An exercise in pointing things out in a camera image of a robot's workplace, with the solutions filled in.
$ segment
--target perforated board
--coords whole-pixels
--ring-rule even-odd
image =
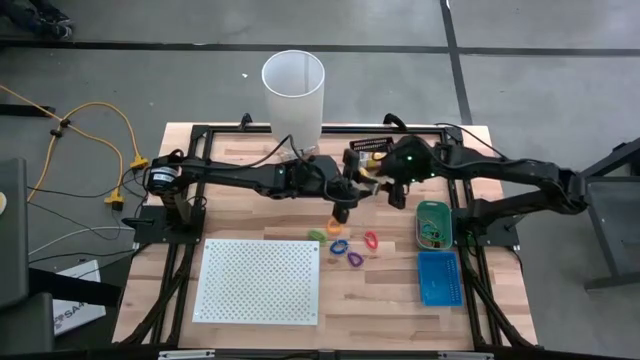
[[[207,239],[193,322],[318,324],[317,241]]]

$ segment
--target translucent plastic cup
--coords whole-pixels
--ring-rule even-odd
[[[271,132],[278,141],[291,134],[296,150],[309,152],[322,132],[324,66],[298,50],[273,55],[262,67]]]

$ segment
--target gray floor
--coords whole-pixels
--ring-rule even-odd
[[[460,46],[638,48],[640,6],[633,0],[451,0]],[[169,0],[56,2],[78,22],[79,40],[206,43],[444,46],[436,0]],[[2,24],[0,34],[26,36]],[[270,53],[126,52],[5,49],[2,84],[63,113],[109,101],[130,117],[141,151],[157,153],[168,121],[234,121],[266,116],[260,67]],[[319,53],[327,70],[325,119],[379,122],[394,112],[408,123],[460,123],[448,55]],[[461,59],[474,124],[490,126],[510,157],[551,160],[582,169],[621,141],[640,136],[640,58],[488,57]],[[16,102],[0,95],[0,102]],[[112,140],[132,158],[122,121],[87,110],[78,126]],[[41,170],[48,131],[40,119],[0,119],[0,153],[28,160],[30,184]],[[99,193],[115,184],[108,149],[69,133],[56,149],[45,188]],[[505,184],[507,195],[523,190]],[[125,214],[137,205],[133,197]],[[91,226],[113,219],[101,199],[38,194],[35,202]],[[73,224],[30,209],[32,249]],[[525,280],[540,344],[549,349],[637,357],[640,286],[586,293],[582,284],[607,269],[588,217],[540,213],[518,230]],[[126,249],[131,234],[110,243],[79,236],[42,252]],[[113,259],[101,260],[107,263]],[[43,262],[53,270],[78,257]],[[126,269],[104,271],[122,284]],[[109,342],[100,326],[62,339],[64,346]]]

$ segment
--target wooden table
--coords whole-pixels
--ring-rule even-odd
[[[185,152],[193,123],[168,123],[160,154],[181,148]],[[485,126],[467,127],[490,143]],[[320,152],[342,162],[348,142],[363,135],[323,135]],[[437,136],[425,136],[433,144]],[[247,164],[266,155],[276,145],[268,134],[217,134],[211,158]],[[465,134],[464,144],[493,155]],[[271,161],[280,159],[274,156]],[[489,200],[503,196],[500,183],[472,181],[474,195]],[[460,204],[465,201],[459,192]],[[300,240],[311,228],[324,228],[332,203],[321,199],[274,201],[253,191],[207,185],[206,238]],[[414,211],[422,200],[449,203],[446,181],[434,178],[411,187],[407,208],[397,210],[384,195],[362,201],[351,211],[340,238],[351,239],[354,250],[365,255],[360,269],[345,259],[321,252],[319,321],[317,326],[195,324],[191,322],[200,273],[202,244],[193,259],[180,336],[183,348],[290,349],[324,348],[350,350],[462,350],[472,349],[466,307],[425,307],[420,301],[416,271]],[[150,203],[159,203],[150,199]],[[375,230],[380,245],[375,254],[362,241],[365,231]],[[156,300],[167,252],[166,245],[152,245],[131,265],[113,340],[129,335]],[[536,343],[535,331],[522,274],[515,256],[502,248],[486,248],[494,298],[521,334]],[[487,316],[477,298],[485,339],[489,339]],[[173,313],[168,306],[167,336]]]

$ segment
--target small green tray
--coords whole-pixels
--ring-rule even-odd
[[[451,229],[451,210],[449,206],[440,201],[423,201],[416,209],[416,243],[424,250],[446,250],[453,245]]]

